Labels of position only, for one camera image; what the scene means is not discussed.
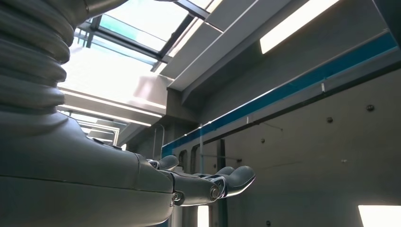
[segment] humanoid robot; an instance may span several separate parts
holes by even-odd
[[[0,0],[0,227],[149,226],[255,179],[247,166],[175,173],[176,157],[104,145],[56,111],[75,28],[124,2]]]

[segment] window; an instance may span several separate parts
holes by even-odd
[[[100,26],[157,51],[160,51],[166,43],[165,40],[159,39],[109,15],[103,15]]]
[[[139,52],[136,52],[134,50],[130,50],[128,48],[125,48],[116,43],[110,42],[110,41],[100,38],[98,36],[93,37],[91,48],[100,50],[100,51],[108,53],[108,54],[116,54],[117,53],[121,56],[131,57],[133,59],[139,60],[142,63],[144,63],[144,64],[142,64],[142,63],[138,62],[138,64],[142,65],[141,68],[148,68],[148,71],[153,67],[153,64],[155,64],[157,62],[157,60],[154,58],[148,57],[148,56],[141,54]]]
[[[132,98],[140,77],[150,72],[153,65],[137,60],[145,58],[140,53],[114,43],[97,43],[95,40],[103,41],[94,37],[91,48],[78,46],[71,49],[70,61],[62,66],[68,76],[64,82],[59,83],[59,87],[126,102]],[[145,60],[156,62],[152,58]]]
[[[129,0],[107,12],[100,26],[160,51],[187,14],[171,2]]]

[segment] bright light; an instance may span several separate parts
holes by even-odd
[[[136,108],[120,105],[120,104],[117,104],[117,103],[108,102],[108,101],[105,101],[105,100],[102,100],[102,99],[98,99],[98,98],[93,98],[93,97],[90,97],[90,96],[85,96],[85,95],[81,95],[81,94],[77,94],[77,93],[73,93],[73,92],[69,92],[69,91],[64,91],[64,90],[61,90],[61,92],[63,92],[66,95],[75,96],[75,97],[78,97],[78,98],[83,98],[83,99],[87,99],[87,100],[90,100],[90,101],[94,101],[94,102],[98,102],[98,103],[102,103],[102,104],[106,104],[106,105],[115,106],[115,107],[118,107],[118,108],[121,108],[121,109],[131,110],[131,111],[135,111],[135,112],[138,112],[138,113],[152,115],[152,116],[160,117],[160,118],[162,117],[162,115],[159,115],[159,114],[155,114],[155,113],[151,113],[151,112],[148,112],[148,111],[139,110],[139,109],[136,109]]]
[[[401,206],[358,206],[364,227],[400,227]]]
[[[103,142],[112,142],[112,140],[107,140],[107,139],[102,139],[102,138],[95,138],[95,139],[103,141]]]
[[[90,129],[88,129],[88,128],[81,128],[82,129],[82,131],[84,132],[84,133],[86,133],[86,134],[89,134],[90,133]]]
[[[198,206],[198,227],[209,227],[208,206]]]
[[[266,53],[287,39],[339,0],[309,0],[261,39],[262,53]]]
[[[101,113],[101,112],[97,112],[97,111],[93,111],[93,110],[87,110],[87,109],[83,109],[83,108],[79,108],[79,107],[75,107],[75,106],[71,106],[71,105],[60,105],[61,107],[70,109],[70,110],[76,110],[76,111],[81,111],[81,112],[85,112],[88,114],[94,114],[94,115],[98,115],[98,116],[102,116],[102,117],[107,117],[107,118],[111,118],[111,119],[116,119],[116,120],[120,120],[123,122],[131,122],[131,123],[135,123],[135,124],[141,124],[141,125],[145,125],[150,127],[151,124],[148,123],[144,123],[144,122],[138,122],[138,121],[134,121],[128,118],[123,118],[123,117],[118,117],[118,116],[114,116],[114,115],[110,115],[110,114],[106,114],[106,113]]]
[[[146,104],[146,105],[151,105],[151,106],[154,106],[154,107],[158,107],[158,108],[160,108],[160,109],[166,109],[166,106],[165,106],[165,105],[160,105],[160,104],[157,104],[157,103],[153,103],[153,102],[150,102],[150,101],[148,101],[148,100],[146,100],[146,99],[143,99],[143,98],[132,97],[131,100],[132,100],[132,101],[135,101],[135,102],[138,102],[138,103],[142,103],[142,104]]]

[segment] gray panel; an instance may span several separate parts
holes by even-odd
[[[117,146],[122,146],[126,144],[130,139],[132,139],[134,136],[136,136],[138,133],[140,133],[145,126],[139,125],[139,124],[129,124],[127,127],[120,132],[120,135],[118,137],[118,142]]]
[[[144,227],[173,209],[170,193],[77,183],[0,176],[0,192],[0,226],[8,227]]]
[[[223,0],[208,16],[207,22],[226,30],[255,0]]]
[[[180,91],[184,90],[288,2],[289,0],[260,0],[256,2],[235,24],[203,51],[170,87]]]
[[[239,107],[385,28],[371,1],[341,1],[269,52],[264,62],[210,96],[201,114],[201,122],[208,122]]]
[[[175,79],[219,35],[219,31],[203,23],[160,74]]]

